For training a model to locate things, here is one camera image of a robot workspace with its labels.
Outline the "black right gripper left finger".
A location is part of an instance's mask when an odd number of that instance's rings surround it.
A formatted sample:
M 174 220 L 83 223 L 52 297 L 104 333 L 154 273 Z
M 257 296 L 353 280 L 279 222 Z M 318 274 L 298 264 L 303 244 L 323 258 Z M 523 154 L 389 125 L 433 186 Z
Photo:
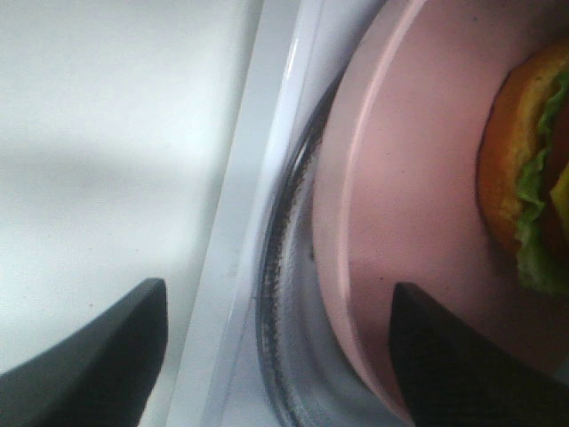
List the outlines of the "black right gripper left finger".
M 167 291 L 147 278 L 92 322 L 1 376 L 3 426 L 136 426 L 167 345 Z

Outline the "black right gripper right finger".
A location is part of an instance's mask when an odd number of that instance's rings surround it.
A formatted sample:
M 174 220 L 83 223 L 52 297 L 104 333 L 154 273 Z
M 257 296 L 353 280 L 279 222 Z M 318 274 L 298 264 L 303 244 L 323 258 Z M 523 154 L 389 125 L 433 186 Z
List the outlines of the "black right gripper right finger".
M 566 426 L 566 385 L 510 356 L 413 283 L 389 321 L 398 387 L 417 426 Z

